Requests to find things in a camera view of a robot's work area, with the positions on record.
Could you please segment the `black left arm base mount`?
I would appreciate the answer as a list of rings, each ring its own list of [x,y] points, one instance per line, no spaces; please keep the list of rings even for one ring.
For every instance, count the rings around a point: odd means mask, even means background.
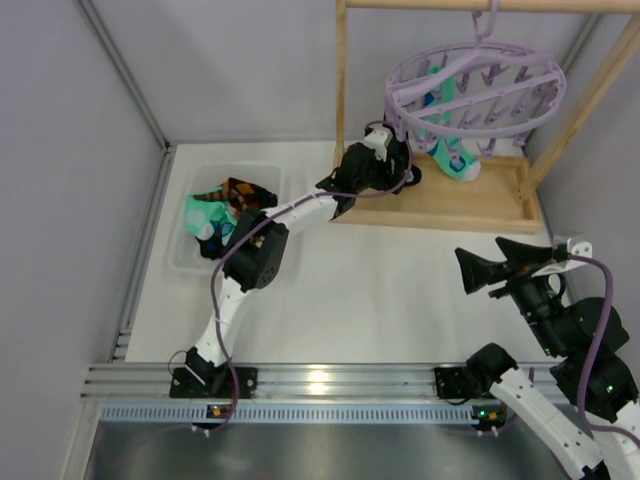
[[[213,377],[205,380],[191,373],[186,367],[175,368],[172,372],[169,397],[175,399],[249,399],[257,387],[258,370],[252,367],[237,367],[238,387],[235,387],[228,367],[213,372]]]

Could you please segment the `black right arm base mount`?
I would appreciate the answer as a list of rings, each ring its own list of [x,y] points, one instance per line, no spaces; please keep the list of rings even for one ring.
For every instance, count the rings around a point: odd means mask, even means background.
[[[467,367],[436,367],[434,377],[437,397],[452,405],[491,397],[486,387]]]

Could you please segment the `black blue sport sock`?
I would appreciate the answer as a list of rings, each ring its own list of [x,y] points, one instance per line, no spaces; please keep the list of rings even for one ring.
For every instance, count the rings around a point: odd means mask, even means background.
[[[219,260],[223,258],[234,245],[231,240],[224,243],[223,238],[216,235],[213,235],[206,240],[197,238],[197,242],[199,245],[200,256],[209,260]]]

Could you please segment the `mint green sock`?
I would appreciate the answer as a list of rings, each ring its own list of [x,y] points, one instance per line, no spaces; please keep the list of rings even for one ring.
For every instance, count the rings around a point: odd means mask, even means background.
[[[456,82],[448,78],[435,91],[425,94],[422,100],[423,107],[437,106],[441,103],[449,103],[455,99]],[[431,156],[444,174],[453,180],[470,182],[475,180],[480,171],[481,163],[471,154],[456,137],[438,137],[435,141],[427,143],[430,149],[427,154]]]
[[[206,240],[216,235],[226,243],[235,230],[239,213],[224,200],[222,186],[219,186],[214,191],[186,197],[185,227],[196,239]]]

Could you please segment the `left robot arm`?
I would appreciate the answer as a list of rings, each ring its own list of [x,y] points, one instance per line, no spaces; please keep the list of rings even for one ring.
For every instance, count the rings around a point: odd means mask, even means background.
[[[289,238],[348,212],[358,199],[396,194],[407,184],[413,168],[408,142],[388,129],[373,129],[351,145],[331,175],[306,196],[268,209],[246,208],[236,221],[211,281],[213,313],[185,363],[172,373],[175,386],[192,389],[193,396],[212,396],[230,377],[239,378],[232,365],[232,348],[250,295],[267,287],[279,273]]]

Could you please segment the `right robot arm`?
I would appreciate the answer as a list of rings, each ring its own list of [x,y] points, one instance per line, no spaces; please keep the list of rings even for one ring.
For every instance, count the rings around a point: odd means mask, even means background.
[[[545,444],[571,479],[639,476],[639,389],[618,356],[628,341],[613,307],[613,276],[594,259],[589,241],[555,237],[549,247],[495,240],[504,258],[457,248],[463,288],[489,287],[514,301],[544,353],[558,359],[550,374],[585,424],[577,427],[501,346],[489,343],[465,362],[475,396],[512,410]]]

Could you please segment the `red yellow black argyle sock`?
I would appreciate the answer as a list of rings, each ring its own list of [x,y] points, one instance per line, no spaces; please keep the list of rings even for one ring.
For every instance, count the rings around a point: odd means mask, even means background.
[[[229,177],[222,185],[224,200],[235,212],[247,208],[266,209],[278,204],[278,196],[257,184]]]

